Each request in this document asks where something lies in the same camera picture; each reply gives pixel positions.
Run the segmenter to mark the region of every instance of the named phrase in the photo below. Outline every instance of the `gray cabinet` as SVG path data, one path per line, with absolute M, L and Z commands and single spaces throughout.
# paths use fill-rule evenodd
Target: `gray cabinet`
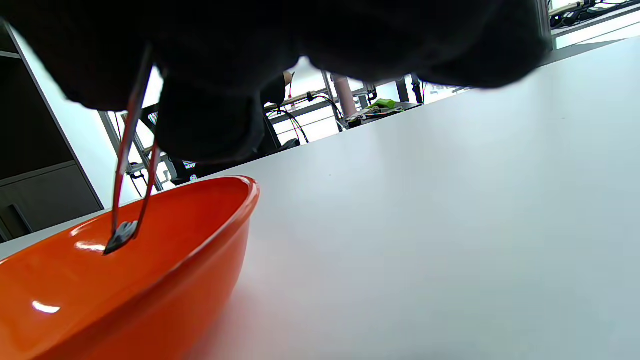
M 102 209 L 1 19 L 0 113 L 0 242 Z
M 75 162 L 46 170 L 0 183 L 5 241 L 100 210 Z

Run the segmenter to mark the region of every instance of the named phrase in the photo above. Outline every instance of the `dark sleeve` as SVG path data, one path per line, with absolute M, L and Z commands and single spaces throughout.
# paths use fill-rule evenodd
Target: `dark sleeve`
M 270 102 L 271 104 L 281 105 L 284 101 L 285 85 L 284 75 L 280 74 L 271 80 L 261 91 L 260 101 L 262 105 Z

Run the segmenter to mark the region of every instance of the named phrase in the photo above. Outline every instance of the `metal frame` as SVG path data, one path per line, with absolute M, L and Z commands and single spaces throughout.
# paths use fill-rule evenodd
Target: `metal frame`
M 549 42 L 549 51 L 556 48 L 556 42 L 551 37 L 551 24 L 549 24 L 549 7 L 547 0 L 536 0 L 536 14 L 538 15 L 538 23 L 540 34 Z
M 402 79 L 396 80 L 396 89 L 398 91 L 398 98 L 400 99 L 400 102 L 409 102 L 409 91 L 406 89 L 404 76 Z
M 363 84 L 365 85 L 364 87 L 359 88 L 357 90 L 353 90 L 351 93 L 353 94 L 353 97 L 357 97 L 358 98 L 358 102 L 360 103 L 360 107 L 364 109 L 369 105 L 369 98 L 367 97 L 367 94 L 369 94 L 372 91 L 375 92 L 376 91 L 376 85 L 375 84 L 366 84 L 366 83 L 363 83 Z M 315 94 L 315 95 L 324 94 L 324 95 L 330 96 L 336 104 L 340 103 L 340 99 L 338 99 L 337 97 L 332 97 L 328 93 L 326 88 L 318 90 L 318 91 L 315 91 L 315 92 L 311 91 L 311 93 Z M 306 98 L 307 96 L 306 95 L 301 95 L 301 96 L 296 96 L 296 97 L 294 97 L 292 99 L 299 98 L 299 97 Z M 285 106 L 285 105 L 288 105 L 288 104 L 291 104 L 291 103 L 292 102 L 285 101 L 285 102 L 283 102 L 282 106 Z M 308 114 L 308 113 L 312 113 L 313 111 L 326 108 L 327 106 L 331 106 L 331 104 L 329 104 L 328 102 L 324 101 L 324 102 L 319 102 L 317 104 L 312 104 L 312 105 L 309 105 L 309 106 L 306 106 L 304 108 L 300 108 L 300 109 L 297 109 L 297 110 L 294 110 L 294 111 L 290 111 L 289 113 L 291 115 L 295 116 L 295 117 L 299 117 L 299 116 L 302 116 L 302 115 L 305 115 L 305 114 Z M 275 106 L 275 105 L 269 105 L 269 106 L 266 106 L 264 109 L 266 111 L 273 111 L 273 110 L 276 110 L 277 108 L 278 107 Z M 336 116 L 336 115 L 337 115 L 337 113 L 336 113 L 335 109 L 333 109 L 333 116 Z M 286 116 L 286 115 L 281 115 L 281 116 L 270 118 L 269 121 L 271 121 L 271 123 L 273 125 L 275 125 L 275 124 L 279 124 L 279 123 L 281 123 L 283 121 L 289 121 L 289 117 Z
M 113 123 L 111 122 L 111 117 L 105 111 L 98 111 L 98 115 L 100 115 L 100 120 L 102 121 L 102 125 L 104 125 L 104 129 L 107 131 L 107 136 L 109 137 L 109 141 L 111 141 L 111 144 L 113 145 L 113 150 L 117 154 L 118 149 L 120 148 L 120 136 L 118 135 L 116 129 L 113 127 Z M 140 158 L 142 159 L 143 163 L 140 164 L 139 169 L 131 167 L 131 165 L 127 165 L 127 170 L 125 172 L 126 176 L 130 176 L 131 174 L 139 172 L 140 170 L 143 170 L 145 167 L 150 168 L 149 158 L 147 157 L 147 154 L 149 153 L 149 151 L 147 151 L 145 147 L 142 145 L 142 141 L 140 140 L 140 137 L 138 136 L 137 132 L 134 135 L 133 144 L 136 147 L 136 150 L 140 155 Z M 167 169 L 169 170 L 169 173 L 173 177 L 175 173 L 175 169 L 173 170 L 173 173 L 172 173 L 171 169 L 173 168 L 173 164 L 170 164 L 168 157 L 165 156 L 163 158 L 161 156 L 160 159 L 161 161 L 164 161 L 165 163 L 167 163 Z M 163 183 L 160 183 L 159 181 L 156 181 L 154 183 L 154 187 L 156 188 L 157 191 L 161 192 L 162 190 L 164 190 L 164 187 L 162 186 L 162 184 Z
M 329 77 L 326 74 L 326 71 L 321 70 L 322 79 L 324 80 L 324 87 L 326 87 L 326 93 L 329 95 L 329 99 L 335 102 L 335 98 L 333 97 L 333 92 L 331 91 L 331 84 L 329 83 Z M 331 110 L 333 111 L 333 117 L 335 118 L 336 126 L 338 127 L 338 132 L 342 132 L 342 128 L 340 127 L 340 115 L 338 115 L 338 111 L 332 106 Z
M 320 95 L 320 94 L 328 94 L 327 89 L 321 89 L 318 91 L 309 91 L 309 93 L 311 93 L 311 96 L 315 96 L 315 95 Z M 269 106 L 265 106 L 264 107 L 264 111 L 273 111 L 273 110 L 277 110 L 279 108 L 281 108 L 282 106 L 287 106 L 287 105 L 291 105 L 293 103 L 296 103 L 298 101 L 304 100 L 307 98 L 307 94 L 302 94 L 302 95 L 298 95 L 296 97 L 292 97 L 290 99 L 286 99 L 285 101 L 282 102 L 282 104 L 280 106 L 278 105 L 269 105 Z

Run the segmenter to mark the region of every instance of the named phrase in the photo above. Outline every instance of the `metal tongs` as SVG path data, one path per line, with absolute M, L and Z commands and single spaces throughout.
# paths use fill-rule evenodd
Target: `metal tongs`
M 116 181 L 115 189 L 113 191 L 113 209 L 111 210 L 111 216 L 113 219 L 111 227 L 112 235 L 104 249 L 104 252 L 102 253 L 103 256 L 109 255 L 110 253 L 120 249 L 138 236 L 140 233 L 140 227 L 142 226 L 142 220 L 145 218 L 149 198 L 151 197 L 151 189 L 156 182 L 156 171 L 158 168 L 158 160 L 160 159 L 160 148 L 157 146 L 157 141 L 154 140 L 153 147 L 151 148 L 151 162 L 149 164 L 149 168 L 147 168 L 147 172 L 149 173 L 147 192 L 142 202 L 142 210 L 140 211 L 138 221 L 122 222 L 119 224 L 118 211 L 120 209 L 122 181 L 124 180 L 124 174 L 129 164 L 129 152 L 131 151 L 131 145 L 133 143 L 134 135 L 136 134 L 136 128 L 142 111 L 142 101 L 144 100 L 145 93 L 147 92 L 147 84 L 153 68 L 151 53 L 151 46 L 148 45 L 142 56 L 140 71 L 138 71 L 133 90 L 129 96 L 129 103 L 127 105 L 127 121 L 124 128 L 122 142 L 120 143 L 120 148 L 118 150 L 118 167 L 116 167 Z

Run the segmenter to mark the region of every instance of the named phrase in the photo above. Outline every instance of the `orange bowl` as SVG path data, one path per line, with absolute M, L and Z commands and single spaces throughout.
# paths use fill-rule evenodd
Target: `orange bowl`
M 179 358 L 236 285 L 258 197 L 248 177 L 200 181 L 154 195 L 138 237 L 107 256 L 110 213 L 5 259 L 0 358 Z

